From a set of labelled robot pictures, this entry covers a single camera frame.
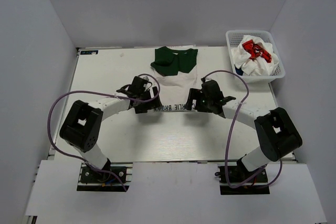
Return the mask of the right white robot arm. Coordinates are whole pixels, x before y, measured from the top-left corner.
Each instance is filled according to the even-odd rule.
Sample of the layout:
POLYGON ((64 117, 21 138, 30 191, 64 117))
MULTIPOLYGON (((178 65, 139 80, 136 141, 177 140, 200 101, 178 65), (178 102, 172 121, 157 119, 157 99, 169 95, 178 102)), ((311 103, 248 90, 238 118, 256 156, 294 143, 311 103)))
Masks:
POLYGON ((238 121, 256 131, 259 146, 240 158, 232 172, 224 166, 226 183, 249 183, 267 164, 302 146, 302 138, 284 108, 267 111, 237 102, 235 97, 224 96, 215 80, 203 82, 200 89, 191 88, 185 108, 238 121))

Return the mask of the white green raglan t shirt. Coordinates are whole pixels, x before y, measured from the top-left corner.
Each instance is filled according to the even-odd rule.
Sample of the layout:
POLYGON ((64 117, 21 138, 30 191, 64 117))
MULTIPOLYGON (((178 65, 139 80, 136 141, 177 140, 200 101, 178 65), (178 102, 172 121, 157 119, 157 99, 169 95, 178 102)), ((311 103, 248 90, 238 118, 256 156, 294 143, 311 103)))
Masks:
POLYGON ((162 106, 155 112, 184 111, 191 88, 197 83, 198 49, 175 50, 157 48, 154 61, 150 64, 154 77, 160 85, 162 106))

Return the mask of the white t shirt red print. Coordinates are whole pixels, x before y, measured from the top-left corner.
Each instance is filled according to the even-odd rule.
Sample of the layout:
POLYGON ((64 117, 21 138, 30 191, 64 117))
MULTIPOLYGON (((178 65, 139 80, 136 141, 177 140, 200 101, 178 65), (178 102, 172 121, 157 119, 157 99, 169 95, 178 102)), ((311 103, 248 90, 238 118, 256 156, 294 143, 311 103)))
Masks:
POLYGON ((272 43, 257 36, 244 35, 230 51, 234 67, 241 68, 243 76, 272 76, 280 63, 272 43))

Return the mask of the blue t shirt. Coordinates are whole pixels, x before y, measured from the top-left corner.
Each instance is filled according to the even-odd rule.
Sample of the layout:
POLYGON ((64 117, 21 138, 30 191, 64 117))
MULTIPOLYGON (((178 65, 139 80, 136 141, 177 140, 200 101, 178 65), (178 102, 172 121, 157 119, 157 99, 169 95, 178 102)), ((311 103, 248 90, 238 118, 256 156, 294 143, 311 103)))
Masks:
POLYGON ((237 73, 238 75, 240 75, 240 76, 242 76, 243 73, 244 73, 244 72, 241 70, 241 68, 239 68, 239 69, 235 68, 235 70, 236 70, 236 73, 237 73))

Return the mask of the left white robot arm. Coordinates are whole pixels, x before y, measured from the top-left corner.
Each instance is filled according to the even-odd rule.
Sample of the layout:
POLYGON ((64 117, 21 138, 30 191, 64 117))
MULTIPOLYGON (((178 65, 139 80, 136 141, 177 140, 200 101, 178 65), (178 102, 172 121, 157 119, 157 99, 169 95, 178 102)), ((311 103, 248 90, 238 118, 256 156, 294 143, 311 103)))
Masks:
POLYGON ((71 157, 90 167, 98 181, 108 180, 112 173, 111 162, 97 143, 102 122, 130 109, 135 113, 146 113, 161 107, 160 91, 159 82, 149 74, 135 76, 131 84, 122 86, 114 94, 83 91, 104 98, 89 103, 77 100, 72 104, 59 131, 60 138, 79 153, 79 156, 71 157))

